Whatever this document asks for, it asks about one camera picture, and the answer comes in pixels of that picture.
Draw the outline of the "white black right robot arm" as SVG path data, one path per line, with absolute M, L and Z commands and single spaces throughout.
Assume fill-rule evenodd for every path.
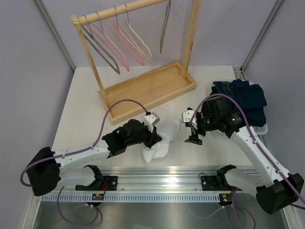
M 191 129 L 187 143 L 202 145 L 199 136 L 220 131 L 244 152 L 259 174 L 255 177 L 234 165 L 227 165 L 216 172 L 218 187 L 234 187 L 250 194 L 268 214 L 287 206 L 301 208 L 296 201 L 305 200 L 301 195 L 304 179 L 298 173 L 292 174 L 270 153 L 234 99 L 225 94 L 212 94 L 195 110 L 184 111 L 182 122 Z

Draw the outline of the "pink hanger with black garment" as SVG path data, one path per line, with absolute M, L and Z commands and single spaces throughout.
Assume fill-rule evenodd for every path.
M 128 53 L 142 66 L 145 65 L 145 60 L 142 52 L 133 42 L 126 36 L 126 34 L 120 29 L 118 25 L 118 19 L 116 22 L 112 18 L 104 19 L 104 22 L 109 26 L 110 30 L 122 44 L 122 46 L 128 51 Z

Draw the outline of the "wooden hanger with blue garment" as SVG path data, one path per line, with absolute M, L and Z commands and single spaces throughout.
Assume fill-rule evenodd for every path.
M 120 15 L 121 21 L 124 22 L 124 25 L 123 25 L 123 24 L 121 24 L 120 21 L 118 21 L 120 28 L 123 29 L 125 34 L 131 40 L 131 42 L 139 49 L 139 51 L 146 58 L 146 60 L 149 63 L 152 63 L 153 62 L 152 52 L 151 52 L 149 46 L 144 42 L 144 40 L 138 35 L 138 33 L 131 26 L 130 21 L 129 21 L 128 7 L 127 7 L 126 3 L 124 5 L 125 5 L 126 14 L 127 14 L 127 21 L 122 15 Z

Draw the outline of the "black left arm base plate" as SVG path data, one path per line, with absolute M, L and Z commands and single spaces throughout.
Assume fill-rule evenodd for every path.
M 116 191 L 118 184 L 117 176 L 104 176 L 103 180 L 95 180 L 88 186 L 76 185 L 76 191 Z

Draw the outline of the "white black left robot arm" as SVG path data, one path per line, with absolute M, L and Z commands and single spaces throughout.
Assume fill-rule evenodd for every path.
M 35 196 L 46 195 L 60 186 L 80 185 L 97 190 L 103 178 L 93 161 L 118 156 L 132 145 L 151 148 L 161 140 L 156 127 L 131 119 L 91 145 L 63 151 L 42 148 L 27 165 L 26 174 Z

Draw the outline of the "white garment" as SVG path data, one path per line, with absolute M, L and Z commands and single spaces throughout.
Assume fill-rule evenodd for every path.
M 166 120 L 157 124 L 157 134 L 162 140 L 154 144 L 151 148 L 142 144 L 141 154 L 147 164 L 154 159 L 164 158 L 168 155 L 169 145 L 179 135 L 181 125 L 182 123 L 178 119 Z

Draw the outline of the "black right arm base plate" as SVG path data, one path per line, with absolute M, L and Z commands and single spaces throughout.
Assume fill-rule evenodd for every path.
M 203 191 L 232 191 L 236 190 L 227 183 L 224 178 L 219 178 L 218 176 L 201 176 L 201 185 Z

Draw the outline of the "grey hanger with white garment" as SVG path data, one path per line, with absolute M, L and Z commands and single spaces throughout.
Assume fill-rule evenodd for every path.
M 171 10 L 171 0 L 168 0 L 167 5 L 166 5 L 164 20 L 163 20 L 161 37 L 160 37 L 160 49 L 159 49 L 160 54 L 162 53 L 162 50 L 163 50 L 163 43 L 164 43 L 167 23 L 168 23 L 168 19 L 169 19 L 169 15 L 170 15 L 170 10 Z

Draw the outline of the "dark blue garment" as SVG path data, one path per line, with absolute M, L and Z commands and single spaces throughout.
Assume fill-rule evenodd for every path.
M 264 108 L 267 106 L 264 91 L 258 84 L 251 84 L 241 79 L 214 81 L 212 94 L 225 94 L 236 101 L 252 126 L 262 127 L 266 124 Z

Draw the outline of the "grey metal hanger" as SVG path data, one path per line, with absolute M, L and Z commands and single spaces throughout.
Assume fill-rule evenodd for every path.
M 113 56 L 94 38 L 91 28 L 87 30 L 84 26 L 81 26 L 82 31 L 85 32 L 84 36 L 91 47 L 99 54 L 101 58 L 117 73 L 121 74 L 120 68 L 113 58 Z

